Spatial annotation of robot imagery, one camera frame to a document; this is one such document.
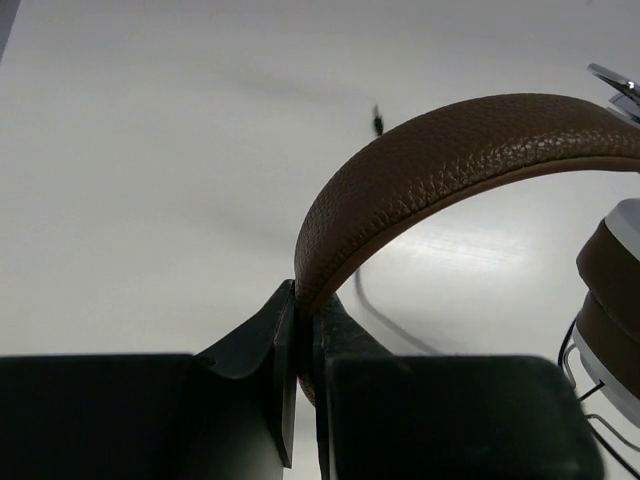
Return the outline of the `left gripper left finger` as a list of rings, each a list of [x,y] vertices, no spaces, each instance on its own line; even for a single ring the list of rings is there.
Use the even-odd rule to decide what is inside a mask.
[[[5,479],[279,479],[292,464],[294,286],[198,354],[1,361]]]

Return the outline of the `brown silver headphones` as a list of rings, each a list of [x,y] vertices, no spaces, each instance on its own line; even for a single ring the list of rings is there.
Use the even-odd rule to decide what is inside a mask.
[[[310,317],[374,253],[464,199],[556,173],[639,168],[639,85],[600,65],[611,108],[548,94],[462,101],[378,137],[328,181],[298,235],[295,296]],[[595,385],[639,420],[639,202],[619,202],[577,257],[588,288],[569,329]]]

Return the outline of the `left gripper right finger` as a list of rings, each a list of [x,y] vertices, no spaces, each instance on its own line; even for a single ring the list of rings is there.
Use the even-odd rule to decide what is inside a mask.
[[[601,479],[568,381],[534,356],[399,356],[338,299],[313,317],[326,479]]]

